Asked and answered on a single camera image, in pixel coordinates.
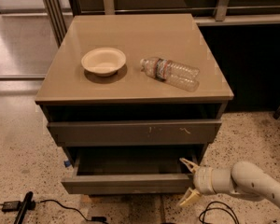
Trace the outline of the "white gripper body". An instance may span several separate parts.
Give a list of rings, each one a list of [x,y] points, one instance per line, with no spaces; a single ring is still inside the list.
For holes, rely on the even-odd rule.
[[[193,184],[203,195],[230,194],[234,191],[229,168],[200,167],[194,174]]]

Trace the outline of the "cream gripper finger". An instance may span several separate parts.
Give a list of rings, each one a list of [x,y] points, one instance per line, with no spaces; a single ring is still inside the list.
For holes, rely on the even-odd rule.
[[[188,169],[191,173],[195,173],[198,169],[199,169],[199,166],[194,163],[193,161],[189,161],[185,158],[180,158],[179,159]]]
[[[195,204],[200,200],[201,197],[202,194],[198,190],[188,188],[184,196],[180,199],[177,205],[179,207],[186,207],[188,205]]]

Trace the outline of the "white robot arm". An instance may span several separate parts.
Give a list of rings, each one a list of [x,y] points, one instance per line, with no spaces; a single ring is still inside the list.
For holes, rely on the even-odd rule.
[[[193,189],[187,189],[180,207],[196,203],[203,195],[223,193],[239,199],[266,199],[280,209],[280,183],[252,162],[238,161],[232,168],[215,169],[179,160],[193,173]]]

